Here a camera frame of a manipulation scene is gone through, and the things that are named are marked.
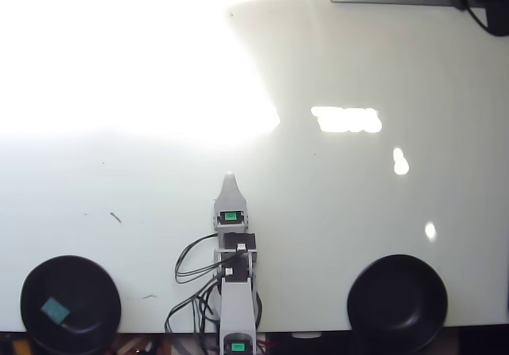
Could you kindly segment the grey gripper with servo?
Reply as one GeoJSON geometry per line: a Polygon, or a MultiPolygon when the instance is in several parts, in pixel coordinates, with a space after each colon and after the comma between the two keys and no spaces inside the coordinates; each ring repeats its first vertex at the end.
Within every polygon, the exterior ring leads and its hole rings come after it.
{"type": "Polygon", "coordinates": [[[213,226],[216,232],[247,232],[250,223],[247,201],[240,192],[232,172],[225,174],[219,196],[214,203],[213,226]]]}

